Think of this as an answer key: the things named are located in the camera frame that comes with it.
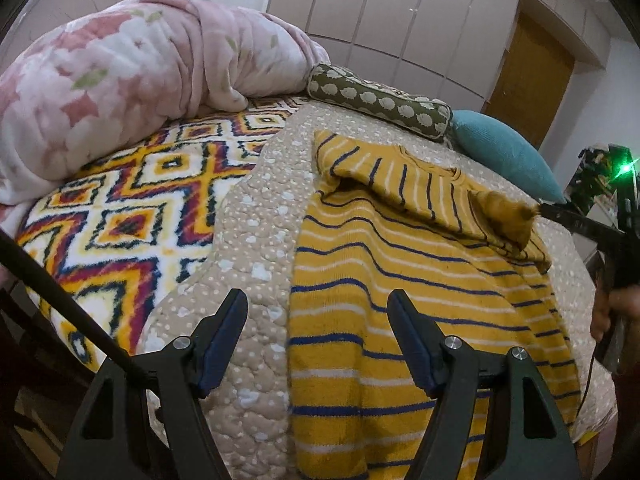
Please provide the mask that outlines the person right hand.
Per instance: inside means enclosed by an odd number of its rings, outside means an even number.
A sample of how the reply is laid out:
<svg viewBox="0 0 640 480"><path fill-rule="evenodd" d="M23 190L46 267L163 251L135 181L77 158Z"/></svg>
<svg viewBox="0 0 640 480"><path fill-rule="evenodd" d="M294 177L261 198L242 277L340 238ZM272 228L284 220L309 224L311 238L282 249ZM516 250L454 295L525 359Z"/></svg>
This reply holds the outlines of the person right hand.
<svg viewBox="0 0 640 480"><path fill-rule="evenodd" d="M640 288L632 285L609 292L602 282L597 284L591 315L591 337L600 344L614 325L613 316L627 322L625 342L617 373L624 374L639 364Z"/></svg>

